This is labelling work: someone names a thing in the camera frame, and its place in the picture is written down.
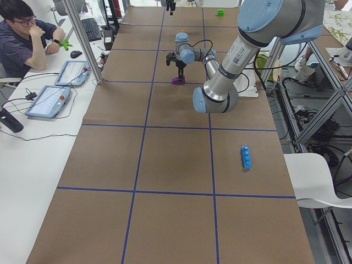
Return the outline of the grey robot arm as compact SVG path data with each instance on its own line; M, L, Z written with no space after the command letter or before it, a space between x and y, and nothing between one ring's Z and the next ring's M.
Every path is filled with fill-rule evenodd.
M227 55L218 63L213 49L196 48L189 36L180 32L175 37L175 52L166 63L178 67L177 84L184 83L183 69L194 61L203 62L209 79L193 92L193 106L199 113L225 113L238 103L234 81L250 60L274 37L283 45L312 41L322 33L324 1L245 1L239 10L239 35Z

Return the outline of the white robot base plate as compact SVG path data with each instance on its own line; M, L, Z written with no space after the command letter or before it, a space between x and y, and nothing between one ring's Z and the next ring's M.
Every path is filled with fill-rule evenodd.
M253 70L245 70L234 82L234 86L240 97L258 97L256 77Z

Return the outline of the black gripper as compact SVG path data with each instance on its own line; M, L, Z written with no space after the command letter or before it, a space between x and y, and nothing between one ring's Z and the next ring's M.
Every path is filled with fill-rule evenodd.
M177 59L174 52L169 52L166 55L166 65L170 66L171 62L174 62L178 67L178 80L183 79L185 63L182 60Z
M166 0L166 11L169 11L170 15L173 15L175 8L176 8L176 3L174 0Z

